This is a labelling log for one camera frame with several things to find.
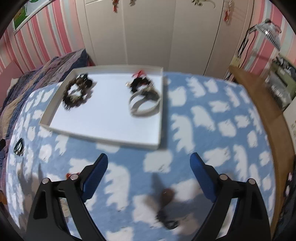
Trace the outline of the red knot agate charm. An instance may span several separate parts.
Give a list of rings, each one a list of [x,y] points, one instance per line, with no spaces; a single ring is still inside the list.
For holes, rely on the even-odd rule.
[[[71,175],[72,175],[71,173],[67,173],[67,174],[66,174],[66,179],[69,179]]]

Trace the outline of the wooden bed footboard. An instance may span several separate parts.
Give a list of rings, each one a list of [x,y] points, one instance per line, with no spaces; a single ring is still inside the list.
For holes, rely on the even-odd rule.
[[[290,132],[282,111],[268,91],[264,79],[235,66],[229,66],[237,83],[243,85],[256,106],[273,155],[275,173],[275,205],[271,223],[273,235],[284,203],[283,192],[287,175],[293,170],[295,157]]]

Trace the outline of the white wardrobe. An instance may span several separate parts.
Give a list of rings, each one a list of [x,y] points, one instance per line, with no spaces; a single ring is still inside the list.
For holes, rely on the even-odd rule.
[[[149,65],[223,78],[250,25],[253,1],[76,1],[96,65]]]

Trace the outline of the striped purple quilt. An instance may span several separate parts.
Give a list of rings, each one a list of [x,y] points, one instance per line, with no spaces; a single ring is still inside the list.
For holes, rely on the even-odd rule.
[[[1,108],[1,139],[6,141],[6,146],[1,150],[1,162],[5,159],[4,154],[8,152],[15,123],[30,94],[37,89],[64,81],[73,69],[87,65],[88,54],[85,49],[81,49],[55,57],[39,69],[27,72],[19,78]]]

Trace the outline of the brown oval pendant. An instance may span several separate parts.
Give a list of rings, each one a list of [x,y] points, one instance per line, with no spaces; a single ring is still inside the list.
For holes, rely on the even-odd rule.
[[[171,203],[175,198],[173,188],[165,186],[158,173],[151,176],[152,192],[145,198],[145,205],[154,213],[154,221],[167,230],[175,230],[180,221],[172,219]]]

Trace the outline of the clear storage box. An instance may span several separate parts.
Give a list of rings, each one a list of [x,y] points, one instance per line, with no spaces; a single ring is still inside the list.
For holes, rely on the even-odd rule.
[[[274,62],[270,66],[265,84],[281,111],[284,111],[295,98],[295,80]]]

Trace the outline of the blue polar bear blanket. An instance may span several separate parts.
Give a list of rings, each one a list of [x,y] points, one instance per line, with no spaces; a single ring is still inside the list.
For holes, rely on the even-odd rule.
[[[167,73],[162,144],[144,150],[89,142],[50,132],[39,120],[58,89],[52,84],[30,94],[11,137],[6,163],[9,213],[25,233],[29,212],[41,180],[63,180],[108,156],[106,174],[86,207],[107,240],[191,240],[210,211],[208,200],[190,168],[190,155],[231,179],[254,178],[269,217],[274,213],[273,158],[257,109],[246,90],[236,84],[203,76]],[[22,156],[14,153],[23,138]],[[175,191],[172,219],[167,230],[154,221],[144,200],[152,173]]]

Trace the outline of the white desk fan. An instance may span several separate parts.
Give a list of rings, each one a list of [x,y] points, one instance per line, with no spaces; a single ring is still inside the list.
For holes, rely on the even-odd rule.
[[[276,25],[274,22],[272,22],[270,19],[266,19],[265,21],[258,23],[252,27],[250,27],[245,34],[245,37],[238,49],[237,57],[241,58],[242,53],[244,49],[247,46],[247,43],[249,41],[249,35],[253,32],[258,32],[265,37],[273,46],[277,49],[277,51],[280,51],[280,33],[281,29],[278,25]]]

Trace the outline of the beige wall socket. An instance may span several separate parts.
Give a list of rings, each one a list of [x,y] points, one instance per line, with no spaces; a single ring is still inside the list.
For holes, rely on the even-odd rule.
[[[234,66],[234,67],[237,67],[237,68],[240,68],[241,67],[241,57],[239,57],[237,55],[234,55],[232,60],[231,60],[230,65]]]

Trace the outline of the white shallow tray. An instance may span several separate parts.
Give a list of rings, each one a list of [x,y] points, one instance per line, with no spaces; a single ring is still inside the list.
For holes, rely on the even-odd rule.
[[[136,117],[128,107],[132,95],[126,83],[144,71],[155,90],[164,94],[164,70],[156,66],[101,65],[72,70],[49,101],[39,125],[53,132],[104,144],[156,150],[161,143],[163,102],[153,116]],[[67,110],[62,97],[67,84],[87,74],[93,85],[86,101]]]

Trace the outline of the black hair clip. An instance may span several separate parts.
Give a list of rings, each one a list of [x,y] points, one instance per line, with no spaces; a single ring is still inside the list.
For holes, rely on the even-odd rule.
[[[23,138],[20,138],[15,144],[14,153],[17,156],[22,156],[23,151],[24,151],[24,142],[23,142]]]

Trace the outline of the white strap wristwatch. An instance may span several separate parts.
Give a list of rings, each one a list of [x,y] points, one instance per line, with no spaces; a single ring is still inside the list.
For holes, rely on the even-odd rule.
[[[153,88],[143,88],[132,94],[129,102],[129,112],[136,117],[153,116],[159,112],[162,96]]]

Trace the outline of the green wall picture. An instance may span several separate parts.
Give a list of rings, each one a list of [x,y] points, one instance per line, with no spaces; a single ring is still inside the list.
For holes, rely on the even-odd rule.
[[[53,0],[29,0],[16,13],[13,18],[13,31],[16,33],[28,20],[41,9],[52,3]]]

